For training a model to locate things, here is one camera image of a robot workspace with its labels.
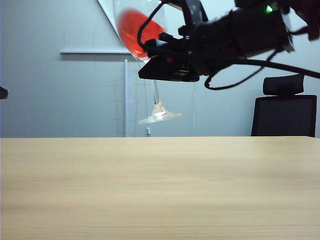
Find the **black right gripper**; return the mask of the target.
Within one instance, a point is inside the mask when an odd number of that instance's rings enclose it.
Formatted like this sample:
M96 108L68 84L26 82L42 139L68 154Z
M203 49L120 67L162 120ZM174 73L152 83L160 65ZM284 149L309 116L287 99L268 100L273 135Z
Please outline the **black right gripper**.
M161 32L158 35L159 39L152 38L144 43L147 56L153 58L138 71L141 79L194 83L199 81L199 76L215 75L230 66L229 63L205 57L241 56L240 44L236 37L240 9L232 9L211 20L208 20L203 9L184 9L182 12L185 24L178 29L178 33L183 39L175 43L176 39L172 35ZM159 51L171 50L202 57L156 56Z

